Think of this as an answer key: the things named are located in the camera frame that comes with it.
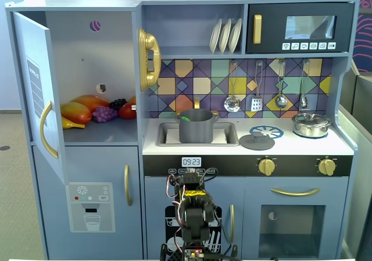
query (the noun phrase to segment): microwave window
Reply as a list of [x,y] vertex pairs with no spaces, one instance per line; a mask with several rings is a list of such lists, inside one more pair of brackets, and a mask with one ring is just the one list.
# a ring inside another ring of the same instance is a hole
[[288,16],[285,39],[332,39],[335,16]]

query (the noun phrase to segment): toy fruit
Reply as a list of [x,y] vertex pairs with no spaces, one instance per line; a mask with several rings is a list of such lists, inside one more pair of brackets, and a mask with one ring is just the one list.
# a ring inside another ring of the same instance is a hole
[[97,107],[93,112],[93,120],[98,123],[105,123],[106,121],[113,120],[117,118],[117,111],[107,107]]
[[80,104],[85,105],[89,108],[91,113],[94,112],[95,108],[102,106],[102,107],[109,107],[110,103],[101,97],[95,96],[95,95],[82,95],[80,97],[75,98],[74,100],[71,100],[71,102],[77,102]]
[[128,102],[133,103],[133,104],[137,104],[137,103],[136,103],[136,100],[135,100],[135,96],[132,97],[131,99],[129,99]]
[[117,99],[110,103],[110,108],[119,111],[120,108],[123,107],[125,103],[127,103],[127,101],[124,98]]
[[68,102],[60,106],[62,116],[68,120],[78,123],[87,124],[92,118],[92,113],[89,108],[77,102]]
[[119,116],[123,119],[134,119],[137,115],[135,110],[132,110],[133,103],[126,103],[121,109],[119,110]]
[[77,124],[77,123],[74,123],[68,120],[65,117],[62,117],[62,128],[67,129],[67,128],[72,128],[72,127],[85,128],[85,124]]

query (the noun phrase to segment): control knob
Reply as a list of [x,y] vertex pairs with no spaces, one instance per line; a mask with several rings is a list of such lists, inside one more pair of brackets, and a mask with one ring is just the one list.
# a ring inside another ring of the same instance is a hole
[[269,158],[262,159],[258,164],[258,169],[261,173],[269,176],[275,169],[275,163]]
[[333,175],[334,170],[336,169],[336,164],[332,159],[322,159],[318,164],[319,171],[322,174],[331,176]]

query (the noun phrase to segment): gray floor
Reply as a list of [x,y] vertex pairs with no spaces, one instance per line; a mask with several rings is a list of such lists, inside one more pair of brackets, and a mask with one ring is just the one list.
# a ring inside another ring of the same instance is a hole
[[44,259],[21,114],[0,114],[0,261]]

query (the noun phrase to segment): round hole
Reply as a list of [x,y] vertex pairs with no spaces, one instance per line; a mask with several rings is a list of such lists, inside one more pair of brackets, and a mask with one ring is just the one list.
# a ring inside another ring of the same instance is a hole
[[101,24],[99,21],[91,21],[90,28],[96,33],[101,29]]
[[98,84],[95,86],[95,89],[99,94],[104,94],[106,92],[106,85],[105,84]]
[[269,213],[269,219],[270,220],[276,220],[278,218],[277,212],[271,212]]

